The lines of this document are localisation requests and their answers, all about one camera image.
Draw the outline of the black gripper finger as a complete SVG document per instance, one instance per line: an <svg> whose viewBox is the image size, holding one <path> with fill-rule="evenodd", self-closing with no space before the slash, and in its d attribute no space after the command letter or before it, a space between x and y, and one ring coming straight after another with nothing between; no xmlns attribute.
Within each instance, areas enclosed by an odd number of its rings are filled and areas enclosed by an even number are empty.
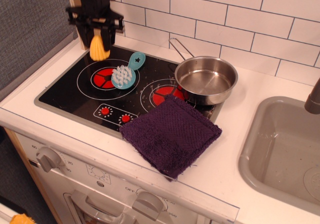
<svg viewBox="0 0 320 224"><path fill-rule="evenodd" d="M102 38L103 48L107 52L111 49L111 46L115 43L116 38L116 26L105 26L100 31Z"/></svg>
<svg viewBox="0 0 320 224"><path fill-rule="evenodd" d="M76 24L78 34L83 44L89 48L94 37L94 28L90 24Z"/></svg>

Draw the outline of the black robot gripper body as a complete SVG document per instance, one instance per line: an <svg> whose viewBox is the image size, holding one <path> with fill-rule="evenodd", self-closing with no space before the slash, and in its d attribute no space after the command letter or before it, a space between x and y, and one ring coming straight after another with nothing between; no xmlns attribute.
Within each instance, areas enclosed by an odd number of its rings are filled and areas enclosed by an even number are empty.
<svg viewBox="0 0 320 224"><path fill-rule="evenodd" d="M124 29L124 17L111 10L110 0L80 0L80 6L67 7L68 21L75 25L79 33L89 33L94 29Z"/></svg>

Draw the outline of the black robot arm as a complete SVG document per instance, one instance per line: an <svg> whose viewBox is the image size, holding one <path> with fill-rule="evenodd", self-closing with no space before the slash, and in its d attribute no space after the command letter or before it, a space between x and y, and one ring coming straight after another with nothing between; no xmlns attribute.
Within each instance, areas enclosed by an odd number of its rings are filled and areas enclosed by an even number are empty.
<svg viewBox="0 0 320 224"><path fill-rule="evenodd" d="M80 0L81 5L67 7L68 22L75 25L86 47L94 38L94 30L100 30L103 48L109 51L115 43L116 32L124 29L124 16L111 9L114 0Z"/></svg>

